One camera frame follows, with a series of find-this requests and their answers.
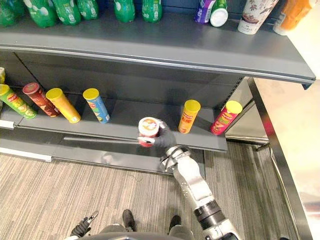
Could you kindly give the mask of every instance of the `shoe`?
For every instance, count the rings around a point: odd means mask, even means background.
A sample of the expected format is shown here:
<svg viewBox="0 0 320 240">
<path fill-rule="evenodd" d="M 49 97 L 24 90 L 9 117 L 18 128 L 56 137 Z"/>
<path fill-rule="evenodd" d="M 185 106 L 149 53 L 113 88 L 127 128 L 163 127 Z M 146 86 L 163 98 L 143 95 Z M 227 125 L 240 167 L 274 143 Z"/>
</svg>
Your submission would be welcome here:
<svg viewBox="0 0 320 240">
<path fill-rule="evenodd" d="M 126 209 L 122 213 L 122 220 L 125 228 L 131 228 L 132 231 L 136 232 L 136 222 L 132 212 L 129 209 Z"/>
<path fill-rule="evenodd" d="M 170 226 L 169 226 L 169 232 L 176 225 L 181 225 L 181 217 L 178 215 L 173 216 L 173 218 L 171 219 Z"/>
</svg>

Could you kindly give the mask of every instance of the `white cup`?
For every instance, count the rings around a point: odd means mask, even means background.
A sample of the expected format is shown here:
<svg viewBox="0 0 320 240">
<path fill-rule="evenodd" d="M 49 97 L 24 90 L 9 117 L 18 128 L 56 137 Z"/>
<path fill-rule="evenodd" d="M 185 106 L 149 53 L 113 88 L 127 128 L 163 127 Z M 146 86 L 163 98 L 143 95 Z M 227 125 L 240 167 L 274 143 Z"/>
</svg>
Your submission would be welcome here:
<svg viewBox="0 0 320 240">
<path fill-rule="evenodd" d="M 238 25 L 238 31 L 255 34 L 264 23 L 278 0 L 247 0 Z"/>
</svg>

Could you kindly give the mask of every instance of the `purple bottle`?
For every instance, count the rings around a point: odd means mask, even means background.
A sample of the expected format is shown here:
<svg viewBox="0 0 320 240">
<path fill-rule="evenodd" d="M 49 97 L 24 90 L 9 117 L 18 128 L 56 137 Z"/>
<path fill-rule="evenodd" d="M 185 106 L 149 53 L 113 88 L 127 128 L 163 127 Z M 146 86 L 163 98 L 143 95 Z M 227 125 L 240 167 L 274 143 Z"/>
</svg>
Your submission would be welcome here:
<svg viewBox="0 0 320 240">
<path fill-rule="evenodd" d="M 211 10 L 216 0 L 199 0 L 194 21 L 206 24 L 210 20 Z"/>
</svg>

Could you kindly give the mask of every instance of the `white label strip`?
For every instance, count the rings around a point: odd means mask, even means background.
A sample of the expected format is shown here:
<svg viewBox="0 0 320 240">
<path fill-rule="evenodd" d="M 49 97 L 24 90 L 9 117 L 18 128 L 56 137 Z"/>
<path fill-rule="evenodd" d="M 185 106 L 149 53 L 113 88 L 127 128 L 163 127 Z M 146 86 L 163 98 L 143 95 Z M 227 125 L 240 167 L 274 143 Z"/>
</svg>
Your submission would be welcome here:
<svg viewBox="0 0 320 240">
<path fill-rule="evenodd" d="M 14 149 L 5 148 L 5 147 L 0 147 L 0 153 L 18 155 L 18 156 L 33 158 L 33 159 L 40 159 L 46 162 L 51 162 L 51 159 L 52 159 L 52 156 L 49 156 L 49 155 L 43 155 L 43 154 L 38 154 L 38 153 L 33 153 L 28 151 L 19 151 L 19 150 L 14 150 Z"/>
<path fill-rule="evenodd" d="M 13 121 L 5 121 L 0 120 L 0 128 L 6 128 L 6 129 L 14 129 L 14 122 Z"/>
</svg>

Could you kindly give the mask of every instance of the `yellow can lid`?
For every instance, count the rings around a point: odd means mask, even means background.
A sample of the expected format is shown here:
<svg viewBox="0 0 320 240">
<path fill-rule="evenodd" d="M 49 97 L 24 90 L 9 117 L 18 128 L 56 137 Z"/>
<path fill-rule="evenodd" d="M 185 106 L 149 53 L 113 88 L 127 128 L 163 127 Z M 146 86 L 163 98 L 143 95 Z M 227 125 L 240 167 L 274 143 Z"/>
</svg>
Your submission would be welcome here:
<svg viewBox="0 0 320 240">
<path fill-rule="evenodd" d="M 64 92 L 60 88 L 52 88 L 46 92 L 45 96 L 49 100 L 55 100 L 60 98 Z"/>
<path fill-rule="evenodd" d="M 82 95 L 86 100 L 93 100 L 99 97 L 99 91 L 96 88 L 88 88 Z"/>
<path fill-rule="evenodd" d="M 5 95 L 10 87 L 7 84 L 0 84 L 0 96 Z"/>
<path fill-rule="evenodd" d="M 184 103 L 184 107 L 190 112 L 197 113 L 200 110 L 201 105 L 198 101 L 190 99 Z"/>
<path fill-rule="evenodd" d="M 239 114 L 242 112 L 242 106 L 237 101 L 228 101 L 225 105 L 227 111 L 232 114 Z"/>
</svg>

